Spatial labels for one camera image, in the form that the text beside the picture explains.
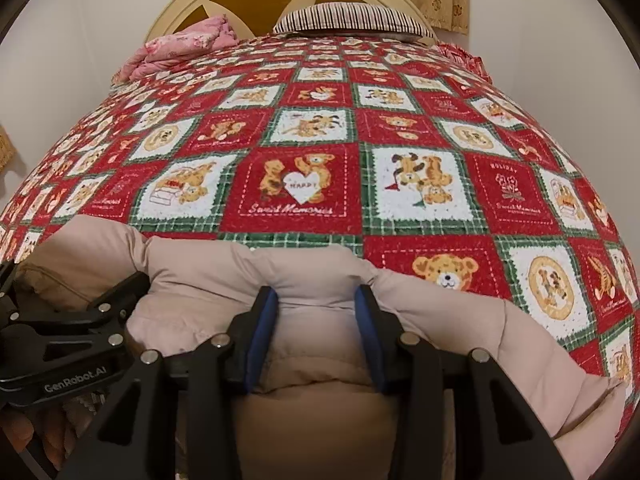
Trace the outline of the pink folded blanket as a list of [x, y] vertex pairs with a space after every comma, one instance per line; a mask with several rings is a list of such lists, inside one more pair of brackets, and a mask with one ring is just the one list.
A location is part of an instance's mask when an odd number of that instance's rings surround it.
[[124, 84], [169, 70], [198, 56], [235, 47], [240, 40], [224, 15], [199, 21], [181, 32], [147, 41], [114, 73], [112, 84]]

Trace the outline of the beige quilted puffer jacket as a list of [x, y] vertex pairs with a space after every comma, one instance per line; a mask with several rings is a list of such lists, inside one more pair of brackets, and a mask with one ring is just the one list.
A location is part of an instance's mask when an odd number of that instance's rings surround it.
[[435, 347], [486, 349], [546, 428], [576, 479], [590, 477], [620, 429], [625, 387], [586, 373], [509, 301], [453, 292], [382, 270], [349, 249], [258, 248], [222, 240], [145, 237], [78, 216], [38, 245], [17, 281], [53, 307], [81, 311], [130, 274], [151, 288], [127, 324], [138, 349], [191, 351], [272, 287], [280, 313], [257, 390], [235, 405], [249, 479], [381, 479], [396, 410], [375, 392], [355, 316], [358, 286]]

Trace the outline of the red cloth at bedside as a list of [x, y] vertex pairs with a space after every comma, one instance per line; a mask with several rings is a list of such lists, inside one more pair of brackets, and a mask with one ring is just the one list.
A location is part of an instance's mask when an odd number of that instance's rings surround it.
[[492, 78], [486, 70], [483, 59], [480, 56], [472, 55], [462, 47], [456, 44], [447, 44], [446, 42], [434, 44], [433, 49], [439, 55], [448, 58], [449, 61], [457, 63], [468, 72], [480, 77], [480, 79], [488, 82], [488, 84], [492, 84]]

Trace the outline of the red teddy bear bedspread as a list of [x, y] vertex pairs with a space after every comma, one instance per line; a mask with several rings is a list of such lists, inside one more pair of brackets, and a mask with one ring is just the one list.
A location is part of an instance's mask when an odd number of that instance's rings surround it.
[[605, 204], [492, 84], [390, 39], [265, 36], [124, 84], [1, 215], [22, 263], [78, 216], [145, 237], [349, 249], [509, 301], [638, 402], [634, 265]]

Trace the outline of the striped pillow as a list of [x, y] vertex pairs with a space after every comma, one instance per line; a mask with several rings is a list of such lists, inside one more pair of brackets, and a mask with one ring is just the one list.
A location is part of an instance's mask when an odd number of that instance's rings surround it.
[[362, 2], [324, 2], [285, 14], [273, 27], [286, 32], [386, 32], [386, 34], [436, 39], [430, 26], [404, 12]]

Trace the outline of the left wall gold curtain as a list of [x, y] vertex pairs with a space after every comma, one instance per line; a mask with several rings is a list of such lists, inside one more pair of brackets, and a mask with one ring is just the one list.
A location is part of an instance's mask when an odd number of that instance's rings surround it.
[[0, 126], [0, 170], [6, 168], [16, 154], [6, 129]]

